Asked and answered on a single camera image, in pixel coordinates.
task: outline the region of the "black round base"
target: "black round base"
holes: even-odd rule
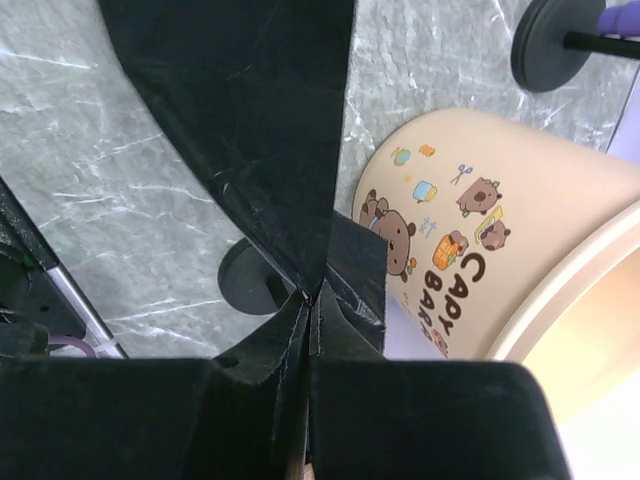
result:
[[[534,0],[511,48],[511,70],[518,85],[542,93],[571,80],[590,53],[565,48],[564,37],[569,32],[597,34],[605,8],[605,0]]]
[[[246,238],[220,262],[218,286],[229,305],[249,315],[276,313],[293,291]]]

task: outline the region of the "cartoon illustration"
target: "cartoon illustration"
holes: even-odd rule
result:
[[[458,165],[458,176],[449,183],[455,182],[455,185],[457,185],[463,175],[469,175],[470,173],[473,173],[473,167],[467,167],[464,163],[461,163]]]
[[[490,252],[504,247],[507,237],[511,235],[511,230],[501,220],[503,216],[504,211],[498,205],[474,232],[476,243],[481,243]]]
[[[394,165],[401,167],[409,161],[411,158],[411,152],[406,148],[401,149],[398,147],[391,153],[391,158],[393,158]]]
[[[387,241],[387,272],[399,276],[406,283],[409,279],[406,269],[411,237],[416,234],[416,225],[413,222],[407,224],[400,213],[389,208],[386,198],[378,200],[376,195],[375,190],[367,195],[358,223]]]
[[[447,345],[447,342],[444,341],[444,338],[442,338],[440,332],[433,329],[431,330],[431,336],[433,337],[433,343],[436,344],[436,347],[438,347],[440,353],[442,353],[446,358],[449,358],[449,345]]]
[[[433,156],[434,153],[436,153],[436,149],[433,148],[431,145],[425,144],[420,147],[419,152],[423,154],[425,157],[431,157]]]
[[[445,235],[440,240],[433,253],[433,264],[438,269],[444,271],[455,263],[458,257],[464,255],[469,247],[469,240],[458,230],[454,230],[449,235]]]
[[[429,333],[429,329],[427,328],[427,326],[422,321],[419,322],[419,323],[420,323],[420,330],[422,331],[424,336],[427,337],[429,339],[429,341],[433,342],[433,337]]]
[[[436,198],[437,193],[438,189],[429,182],[419,182],[413,190],[413,198],[415,198],[418,203],[430,202]]]
[[[499,186],[500,182],[492,182],[482,177],[473,182],[456,202],[460,206],[462,216],[466,218],[472,212],[486,215],[487,211],[502,198],[502,194],[498,193]]]
[[[487,216],[487,218],[485,218],[482,221],[480,226],[476,228],[476,231],[473,233],[473,237],[478,245],[482,243],[482,238],[480,238],[480,236],[482,235],[482,232],[484,232],[487,228],[489,228],[491,225],[496,223],[498,220],[501,220],[503,216],[504,216],[504,211],[502,210],[502,207],[498,205],[496,208],[493,209],[493,212],[491,212]]]
[[[411,275],[417,266],[418,266],[418,261],[413,257],[410,258],[409,263],[407,265],[407,273]]]
[[[493,252],[504,247],[509,235],[511,235],[511,230],[504,226],[502,220],[498,220],[496,223],[489,225],[480,234],[480,238],[482,239],[482,246]]]
[[[438,224],[436,222],[432,222],[431,217],[426,217],[422,221],[422,225],[420,225],[420,233],[424,235],[425,239],[428,239],[431,232],[433,232],[437,227]]]

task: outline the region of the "scissors icon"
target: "scissors icon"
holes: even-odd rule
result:
[[[458,176],[451,180],[449,183],[455,182],[455,184],[457,185],[460,181],[460,178],[462,178],[462,175],[468,175],[473,172],[473,167],[467,167],[464,163],[462,163],[458,166],[458,172],[460,172]]]

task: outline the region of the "gray marble floor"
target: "gray marble floor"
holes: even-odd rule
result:
[[[605,149],[637,65],[593,57],[532,96],[509,50],[525,0],[360,0],[336,208],[393,130],[454,105]],[[215,355],[264,318],[220,297],[240,238],[121,73],[88,0],[0,3],[0,174],[132,356]]]

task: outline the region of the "cartoon capybara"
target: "cartoon capybara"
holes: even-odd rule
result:
[[[371,190],[360,210],[358,223],[387,241],[387,272],[408,280],[406,272],[411,249],[411,237],[416,233],[416,225],[407,224],[402,215],[389,209],[386,198],[376,198]]]
[[[502,194],[498,193],[499,185],[500,182],[492,182],[482,177],[473,182],[456,202],[460,206],[462,216],[467,217],[472,212],[486,215],[487,210],[502,198]]]
[[[482,246],[492,252],[504,247],[509,235],[511,235],[511,230],[504,226],[502,220],[498,220],[494,224],[489,225],[489,227],[480,234],[480,240],[482,241]]]

